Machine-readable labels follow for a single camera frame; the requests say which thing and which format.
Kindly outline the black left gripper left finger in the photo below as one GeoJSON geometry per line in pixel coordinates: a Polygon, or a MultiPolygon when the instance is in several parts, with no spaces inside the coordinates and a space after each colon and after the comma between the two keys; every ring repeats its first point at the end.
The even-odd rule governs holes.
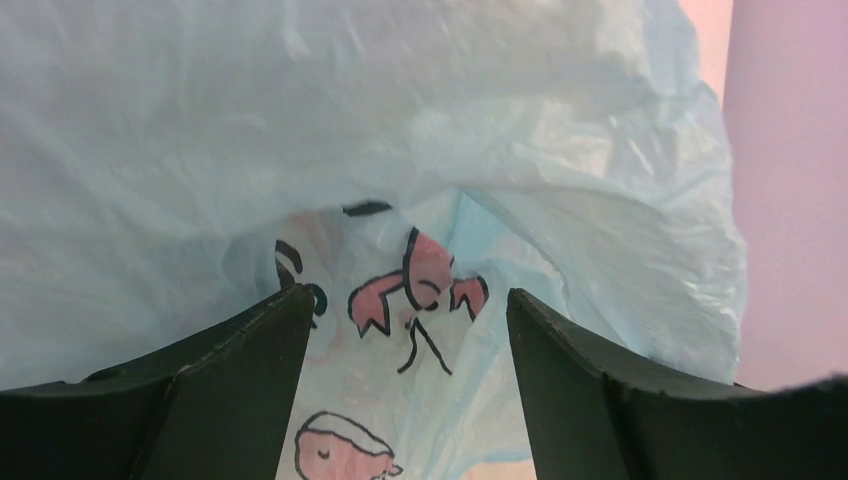
{"type": "Polygon", "coordinates": [[[270,479],[313,318],[302,285],[77,383],[1,394],[5,479],[270,479]]]}

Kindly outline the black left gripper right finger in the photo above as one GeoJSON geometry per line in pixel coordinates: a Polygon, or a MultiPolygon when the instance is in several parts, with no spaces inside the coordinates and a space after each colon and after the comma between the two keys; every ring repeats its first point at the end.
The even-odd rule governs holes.
{"type": "Polygon", "coordinates": [[[843,479],[847,379],[775,392],[656,363],[522,289],[510,347],[541,479],[843,479]]]}

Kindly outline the light blue printed plastic bag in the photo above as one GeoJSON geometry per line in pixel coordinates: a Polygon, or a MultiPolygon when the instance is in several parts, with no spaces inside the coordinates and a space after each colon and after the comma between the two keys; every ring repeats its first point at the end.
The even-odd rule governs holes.
{"type": "Polygon", "coordinates": [[[299,283],[272,478],[525,460],[513,288],[733,379],[731,170],[674,1],[5,1],[1,386],[299,283]]]}

